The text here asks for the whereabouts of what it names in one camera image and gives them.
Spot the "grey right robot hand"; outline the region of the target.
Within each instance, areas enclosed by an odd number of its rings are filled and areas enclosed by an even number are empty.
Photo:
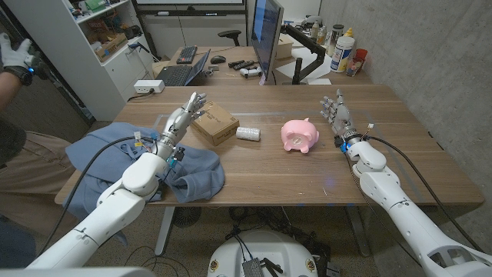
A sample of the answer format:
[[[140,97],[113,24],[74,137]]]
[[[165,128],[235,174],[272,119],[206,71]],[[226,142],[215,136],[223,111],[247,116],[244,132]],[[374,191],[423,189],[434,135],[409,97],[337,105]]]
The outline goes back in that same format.
[[[324,96],[320,103],[321,115],[327,119],[335,135],[350,145],[361,141],[361,134],[354,127],[349,109],[344,104],[343,92],[339,88],[336,91],[336,99]]]

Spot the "white gloved person hand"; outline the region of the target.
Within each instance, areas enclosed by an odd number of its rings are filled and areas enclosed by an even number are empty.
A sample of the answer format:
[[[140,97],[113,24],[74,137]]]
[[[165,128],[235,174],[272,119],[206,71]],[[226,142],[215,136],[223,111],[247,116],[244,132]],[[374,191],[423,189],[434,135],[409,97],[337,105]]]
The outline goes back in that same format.
[[[32,41],[26,38],[17,50],[13,50],[9,36],[4,32],[1,33],[1,58],[3,67],[22,67],[28,69],[29,64],[26,61],[31,59],[31,55],[28,53],[31,45]]]

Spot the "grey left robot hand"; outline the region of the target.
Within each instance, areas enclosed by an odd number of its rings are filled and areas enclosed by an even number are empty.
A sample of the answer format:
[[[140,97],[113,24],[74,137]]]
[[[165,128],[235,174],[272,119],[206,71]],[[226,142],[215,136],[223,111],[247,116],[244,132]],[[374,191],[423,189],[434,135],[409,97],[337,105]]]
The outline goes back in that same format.
[[[194,92],[190,99],[177,108],[168,117],[159,140],[153,147],[153,152],[162,159],[167,159],[187,132],[188,126],[201,115],[206,103],[207,94]]]

